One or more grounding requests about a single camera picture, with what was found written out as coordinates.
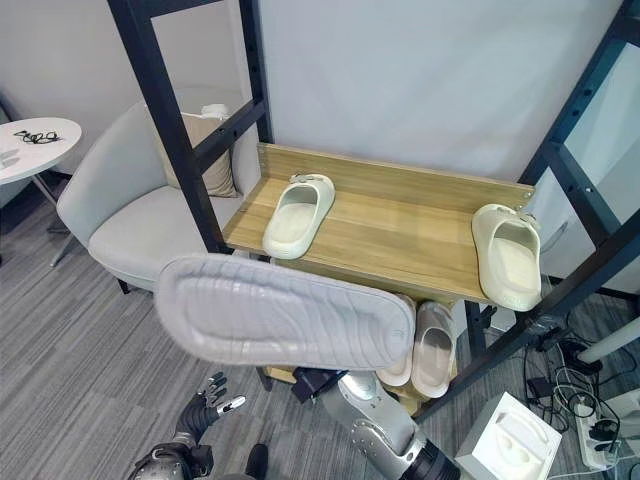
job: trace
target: cushion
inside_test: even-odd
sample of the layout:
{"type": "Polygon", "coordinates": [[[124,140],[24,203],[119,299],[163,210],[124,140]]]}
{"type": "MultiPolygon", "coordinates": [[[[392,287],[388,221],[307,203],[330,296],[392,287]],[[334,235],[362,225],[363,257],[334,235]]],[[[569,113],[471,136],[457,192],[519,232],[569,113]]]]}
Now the cushion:
{"type": "MultiPolygon", "coordinates": [[[[153,125],[153,131],[156,139],[156,148],[162,159],[162,166],[167,176],[167,183],[174,188],[180,188],[178,178],[176,177],[169,156],[164,149],[160,135],[155,128],[155,124],[149,117],[153,125]]],[[[207,138],[214,130],[216,130],[222,121],[217,118],[202,117],[200,115],[193,115],[190,113],[182,113],[182,121],[187,129],[189,140],[191,140],[191,146],[197,147],[202,140],[207,138]]],[[[237,197],[239,196],[233,184],[233,175],[231,173],[231,161],[229,159],[229,153],[223,153],[220,158],[202,175],[204,185],[207,188],[209,196],[216,197],[237,197]]]]}
{"type": "MultiPolygon", "coordinates": [[[[211,198],[222,228],[242,198],[211,198]]],[[[89,239],[89,253],[117,277],[151,290],[170,260],[206,249],[181,190],[164,186],[129,203],[89,239]]]]}

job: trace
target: slide sandal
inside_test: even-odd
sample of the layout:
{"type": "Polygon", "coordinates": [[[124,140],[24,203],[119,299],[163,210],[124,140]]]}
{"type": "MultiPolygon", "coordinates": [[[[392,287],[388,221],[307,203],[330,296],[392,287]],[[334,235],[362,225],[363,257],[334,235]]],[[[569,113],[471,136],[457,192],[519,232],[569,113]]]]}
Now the slide sandal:
{"type": "Polygon", "coordinates": [[[406,357],[415,333],[391,293],[236,255],[171,261],[154,302],[178,345],[228,365],[371,372],[406,357]]]}
{"type": "Polygon", "coordinates": [[[456,356],[453,319],[446,307],[425,302],[418,309],[411,383],[427,397],[447,393],[456,356]]]}
{"type": "MultiPolygon", "coordinates": [[[[396,297],[400,298],[409,306],[409,308],[411,308],[411,311],[414,313],[413,320],[415,322],[416,303],[410,297],[403,295],[402,293],[397,293],[396,297]]],[[[407,383],[411,377],[412,358],[413,349],[410,348],[409,353],[404,358],[401,358],[388,368],[376,370],[376,375],[381,382],[386,383],[387,385],[392,387],[401,387],[407,383]]]]}
{"type": "Polygon", "coordinates": [[[471,221],[480,286],[498,305],[524,312],[540,301],[540,237],[533,217],[489,204],[471,221]]]}
{"type": "Polygon", "coordinates": [[[262,237],[267,254],[286,260],[309,249],[336,196],[333,182],[324,175],[294,175],[289,181],[262,237]]]}

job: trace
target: power strip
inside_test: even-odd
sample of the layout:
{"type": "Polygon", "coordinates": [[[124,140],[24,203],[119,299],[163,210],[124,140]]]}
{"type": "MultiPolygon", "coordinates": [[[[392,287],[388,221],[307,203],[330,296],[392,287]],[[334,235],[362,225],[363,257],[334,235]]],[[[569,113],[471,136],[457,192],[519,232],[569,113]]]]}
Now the power strip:
{"type": "MultiPolygon", "coordinates": [[[[591,412],[591,408],[586,405],[576,405],[575,412],[578,415],[588,415],[591,412]]],[[[582,463],[587,467],[593,469],[594,472],[606,470],[611,467],[611,462],[608,461],[606,453],[608,447],[605,450],[597,452],[595,447],[602,443],[598,440],[594,440],[589,436],[589,430],[596,424],[596,414],[587,417],[576,417],[576,426],[578,427],[578,441],[580,443],[580,454],[582,455],[582,463]]]]}

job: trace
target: white wall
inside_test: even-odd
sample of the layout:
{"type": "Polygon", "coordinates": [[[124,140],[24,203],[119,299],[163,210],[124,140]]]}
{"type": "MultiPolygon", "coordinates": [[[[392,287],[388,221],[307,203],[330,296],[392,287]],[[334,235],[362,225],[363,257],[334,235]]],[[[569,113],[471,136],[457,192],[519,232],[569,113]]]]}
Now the white wall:
{"type": "Polygon", "coordinates": [[[275,139],[517,179],[619,0],[264,0],[275,139]]]}
{"type": "MultiPolygon", "coordinates": [[[[566,142],[621,222],[640,208],[639,72],[640,49],[625,47],[566,142]]],[[[564,278],[593,253],[593,244],[550,174],[539,182],[532,208],[543,226],[542,269],[564,278]]],[[[640,259],[605,286],[640,293],[640,259]]]]}
{"type": "MultiPolygon", "coordinates": [[[[239,91],[227,6],[154,20],[174,86],[239,91]]],[[[60,116],[83,139],[72,171],[102,131],[141,97],[106,0],[3,0],[0,96],[14,118],[60,116]]]]}

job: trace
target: gray carpet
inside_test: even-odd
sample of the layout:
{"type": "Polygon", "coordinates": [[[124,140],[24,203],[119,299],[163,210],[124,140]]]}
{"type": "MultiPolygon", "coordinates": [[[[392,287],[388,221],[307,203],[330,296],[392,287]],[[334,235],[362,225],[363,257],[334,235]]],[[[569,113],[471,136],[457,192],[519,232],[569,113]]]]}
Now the gray carpet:
{"type": "MultiPolygon", "coordinates": [[[[7,209],[3,214],[9,217],[7,209]]],[[[53,208],[42,202],[10,231],[4,219],[1,224],[0,478],[125,478],[137,458],[170,439],[178,411],[219,367],[176,347],[160,327],[151,294],[122,295],[80,246],[50,268],[64,238],[45,232],[52,218],[53,208]]],[[[627,302],[592,296],[573,320],[584,335],[598,338],[632,316],[627,302]]],[[[463,335],[459,365],[468,362],[465,340],[463,335]]],[[[637,356],[638,342],[631,349],[637,356]]],[[[430,438],[453,456],[487,399],[503,391],[522,397],[521,357],[516,354],[427,419],[430,438]]],[[[605,363],[603,377],[624,368],[625,360],[616,356],[605,363]]],[[[241,471],[258,441],[269,445],[272,480],[381,478],[320,405],[299,405],[290,387],[278,382],[273,392],[263,391],[251,368],[224,371],[230,395],[244,394],[248,401],[203,439],[216,459],[211,478],[241,471]]],[[[636,372],[611,382],[602,394],[607,398],[639,384],[636,372]]],[[[634,463],[623,462],[619,478],[627,478],[634,463]]],[[[569,431],[552,474],[584,470],[576,434],[569,431]]]]}

